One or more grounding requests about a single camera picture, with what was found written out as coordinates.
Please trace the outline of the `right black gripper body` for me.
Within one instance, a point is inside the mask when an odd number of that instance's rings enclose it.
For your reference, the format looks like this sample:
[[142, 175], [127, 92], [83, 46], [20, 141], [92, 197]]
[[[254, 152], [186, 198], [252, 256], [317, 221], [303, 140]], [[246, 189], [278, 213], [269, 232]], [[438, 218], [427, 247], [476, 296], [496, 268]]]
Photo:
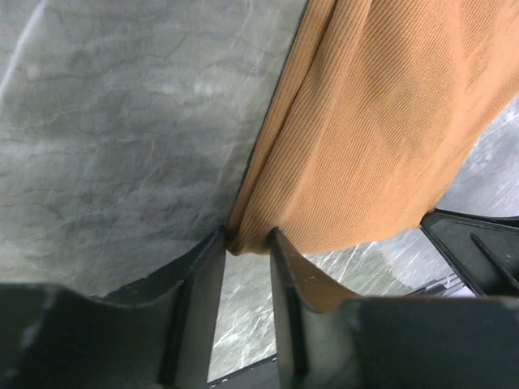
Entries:
[[440, 209], [420, 229], [477, 296], [518, 294], [518, 217], [486, 217]]

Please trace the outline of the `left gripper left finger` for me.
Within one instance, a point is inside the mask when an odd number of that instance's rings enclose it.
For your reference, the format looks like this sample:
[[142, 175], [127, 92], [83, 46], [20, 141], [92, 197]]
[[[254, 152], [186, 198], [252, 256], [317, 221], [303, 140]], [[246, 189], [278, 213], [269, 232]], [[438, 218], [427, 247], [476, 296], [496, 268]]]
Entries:
[[57, 284], [1, 287], [4, 388], [205, 388], [224, 232], [105, 297]]

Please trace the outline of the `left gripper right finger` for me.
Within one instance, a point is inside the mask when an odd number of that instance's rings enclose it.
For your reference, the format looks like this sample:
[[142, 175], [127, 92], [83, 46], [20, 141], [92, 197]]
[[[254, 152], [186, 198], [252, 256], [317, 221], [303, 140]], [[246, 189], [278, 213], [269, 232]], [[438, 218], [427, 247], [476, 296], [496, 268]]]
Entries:
[[268, 235], [284, 388], [515, 388], [518, 302], [363, 297]]

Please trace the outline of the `tan ribbed tank top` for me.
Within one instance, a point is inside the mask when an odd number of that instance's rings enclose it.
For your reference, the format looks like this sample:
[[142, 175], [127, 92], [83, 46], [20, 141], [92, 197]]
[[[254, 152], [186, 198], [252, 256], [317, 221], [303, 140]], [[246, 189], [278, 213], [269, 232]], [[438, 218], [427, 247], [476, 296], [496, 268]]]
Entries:
[[418, 226], [518, 93], [515, 1], [310, 1], [226, 228], [303, 253]]

